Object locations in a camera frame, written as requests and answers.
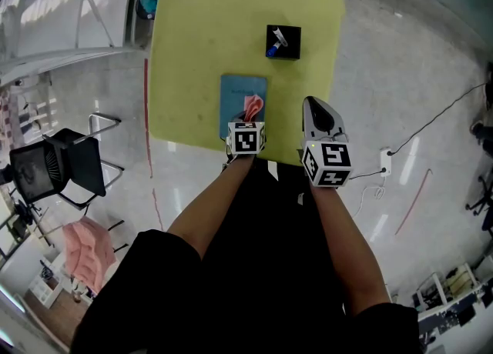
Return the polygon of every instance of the black box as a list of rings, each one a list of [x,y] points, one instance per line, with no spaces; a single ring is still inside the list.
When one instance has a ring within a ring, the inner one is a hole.
[[[290,60],[298,60],[300,58],[301,50],[301,27],[292,27],[290,25],[267,25],[265,56],[268,57],[267,51],[279,41],[273,33],[273,30],[277,27],[279,27],[279,30],[283,33],[283,36],[287,41],[287,47],[281,45],[276,50],[274,56],[269,58],[287,58]]]

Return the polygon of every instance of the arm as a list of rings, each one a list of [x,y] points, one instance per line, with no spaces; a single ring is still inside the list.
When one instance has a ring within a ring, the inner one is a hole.
[[[169,227],[168,232],[183,238],[199,253],[201,259],[221,226],[252,162],[253,156],[234,160]]]
[[[352,316],[390,302],[377,260],[334,189],[311,188]]]

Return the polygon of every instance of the black office chair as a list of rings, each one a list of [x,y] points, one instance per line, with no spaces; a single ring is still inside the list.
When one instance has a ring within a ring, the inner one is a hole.
[[[473,206],[467,203],[465,205],[465,209],[474,210],[473,214],[479,215],[483,208],[485,206],[488,206],[488,212],[486,213],[485,220],[483,221],[481,229],[483,231],[488,231],[493,238],[493,231],[491,230],[491,228],[493,228],[493,208],[491,207],[493,205],[493,199],[491,199],[491,195],[493,193],[493,182],[491,182],[490,186],[488,186],[482,176],[478,177],[478,181],[483,186],[483,195],[481,199],[479,199]]]
[[[92,130],[92,118],[113,122],[99,130]],[[101,160],[99,141],[94,135],[116,127],[121,121],[101,113],[89,116],[89,135],[79,134],[70,129],[62,129],[53,137],[43,136],[43,140],[33,145],[10,151],[12,177],[19,194],[29,205],[40,199],[58,194],[64,201],[82,210],[96,196],[105,196],[106,189],[118,180],[123,168]],[[116,169],[118,175],[109,183],[104,183],[102,166]],[[92,192],[87,201],[77,203],[62,194],[69,180]]]

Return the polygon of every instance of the tabletop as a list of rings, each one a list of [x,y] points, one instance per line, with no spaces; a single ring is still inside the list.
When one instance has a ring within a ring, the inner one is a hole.
[[[267,79],[260,157],[300,165],[302,103],[328,100],[343,0],[159,0],[149,66],[149,130],[158,139],[224,150],[220,76]],[[267,25],[301,27],[299,60],[265,57]]]

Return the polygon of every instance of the white floor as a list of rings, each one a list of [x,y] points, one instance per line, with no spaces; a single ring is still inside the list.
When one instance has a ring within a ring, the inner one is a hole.
[[[345,0],[347,14],[330,104],[344,118],[354,147],[355,175],[379,170],[381,148],[395,150],[484,78],[473,49],[441,27],[440,18],[453,15],[437,5],[443,14],[434,13],[431,19],[417,13],[409,2]],[[126,168],[124,176],[89,210],[89,216],[104,226],[126,220],[112,231],[114,246],[131,243],[142,230],[166,230],[220,173],[224,161],[219,152],[150,139],[151,177],[144,58],[144,53],[113,56],[52,72],[49,98],[56,99],[52,103],[55,131],[69,127],[86,132],[87,118],[97,110],[122,119],[120,127],[102,134],[100,149],[103,158]],[[405,296],[432,272],[443,275],[464,261],[475,261],[490,241],[489,234],[481,231],[482,216],[474,217],[464,209],[467,201],[479,195],[478,174],[491,167],[468,132],[481,108],[477,90],[392,158],[393,173],[382,199],[374,198],[374,189],[365,192],[355,221],[370,241],[392,292]],[[431,172],[421,194],[395,235],[427,170]],[[382,182],[378,175],[355,179],[339,192],[354,214],[365,186]],[[44,224],[51,227],[82,214],[56,197],[42,204],[49,205]],[[63,246],[59,232],[52,238]]]

